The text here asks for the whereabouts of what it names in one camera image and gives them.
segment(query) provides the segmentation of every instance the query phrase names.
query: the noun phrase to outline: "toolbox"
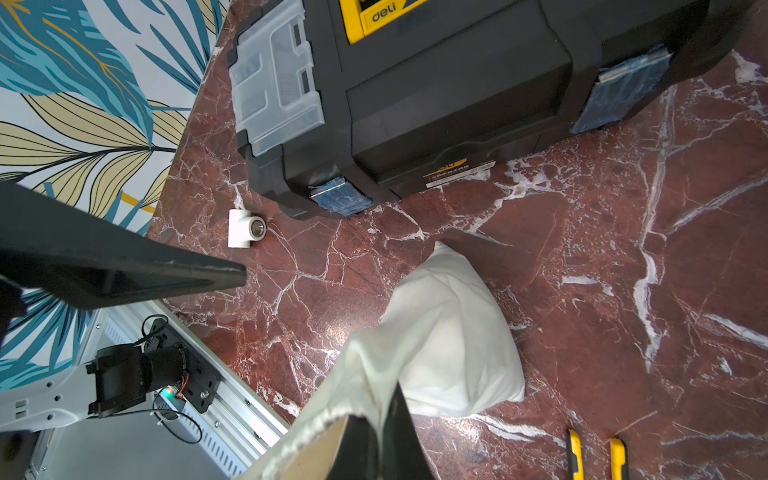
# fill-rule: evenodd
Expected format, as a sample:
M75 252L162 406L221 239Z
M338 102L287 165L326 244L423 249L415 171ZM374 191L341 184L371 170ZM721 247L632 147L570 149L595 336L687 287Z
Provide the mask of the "toolbox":
M753 0L272 0L229 53L249 185L343 217L631 117Z

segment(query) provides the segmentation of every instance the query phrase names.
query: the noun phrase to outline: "black cable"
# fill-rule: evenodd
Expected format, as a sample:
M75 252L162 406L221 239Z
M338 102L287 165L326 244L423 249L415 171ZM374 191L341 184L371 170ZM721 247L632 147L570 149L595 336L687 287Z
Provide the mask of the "black cable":
M104 418L105 418L105 419L109 419L109 418L111 418L111 417L120 417L120 416L123 416L123 415L133 415L134 413L154 413L154 412L167 412L167 410L164 410L164 409L145 409L145 410L134 410L133 412L113 413L112 415L107 415L107 416L105 416ZM200 424L199 424L199 423L197 423L197 422L195 421L195 419L193 419L192 417L190 417L190 416L189 416L189 415L187 415L186 413L182 413L182 412L176 412L176 414L177 414L177 415L180 415L180 416L183 416L185 419L187 419L187 420L189 420L190 422L192 422L192 423L194 424L194 426L195 426L195 427L197 427L197 431L200 433L200 438L198 438L198 439L197 439L197 440L195 440L194 442L190 442L189 440L186 440L186 439L182 439L182 438L181 438L179 435L177 435L177 434L176 434L176 432L174 432L173 430L169 429L169 428L168 428L168 425L165 425L165 422L162 422L162 423L163 423L163 427L165 427L165 429L166 429L166 430L167 430L167 431L168 431L168 432L169 432L171 435L173 435L174 437L176 437L177 439L181 440L181 441L182 441L182 442L184 442L184 443L187 443L187 444L189 444L189 445L195 445L196 443L200 443L200 441L203 439L203 429L202 429L202 428L200 428Z
M144 326L147 324L147 320L149 320L150 318L164 318L165 319L165 323L160 325L160 328L158 328L156 330L151 330L149 333L146 333L144 331ZM150 338L152 338L154 336L157 336L157 334L162 332L165 329L165 327L167 327L167 326L168 326L168 317L167 316L161 315L159 313L155 313L154 315L149 315L147 318L144 319L143 322L141 322L141 338L136 340L135 342L133 342L131 345L132 346L141 345L142 343L146 342Z

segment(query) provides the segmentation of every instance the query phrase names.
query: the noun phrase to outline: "leaf pattern wallpaper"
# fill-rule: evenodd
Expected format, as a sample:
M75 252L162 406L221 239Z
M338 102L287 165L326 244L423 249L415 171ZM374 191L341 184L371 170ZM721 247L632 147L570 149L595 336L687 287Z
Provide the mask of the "leaf pattern wallpaper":
M229 0L0 0L0 181L144 235ZM0 390L72 364L93 312L42 290Z

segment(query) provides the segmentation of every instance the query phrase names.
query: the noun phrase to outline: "white cloth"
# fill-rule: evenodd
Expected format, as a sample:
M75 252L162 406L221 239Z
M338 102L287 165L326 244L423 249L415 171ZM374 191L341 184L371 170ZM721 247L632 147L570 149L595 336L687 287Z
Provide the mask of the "white cloth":
M288 433L239 478L279 478L304 446L347 415L365 417L381 445L398 381L416 415L464 417L525 394L498 304L467 259L441 242L392 292L381 324L349 336Z

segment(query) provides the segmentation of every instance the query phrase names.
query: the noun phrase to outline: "white pvc tee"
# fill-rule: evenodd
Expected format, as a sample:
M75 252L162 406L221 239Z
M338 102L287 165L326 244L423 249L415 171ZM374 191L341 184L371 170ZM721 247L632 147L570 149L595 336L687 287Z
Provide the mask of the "white pvc tee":
M248 210L230 210L229 248L248 248L266 235L266 222Z

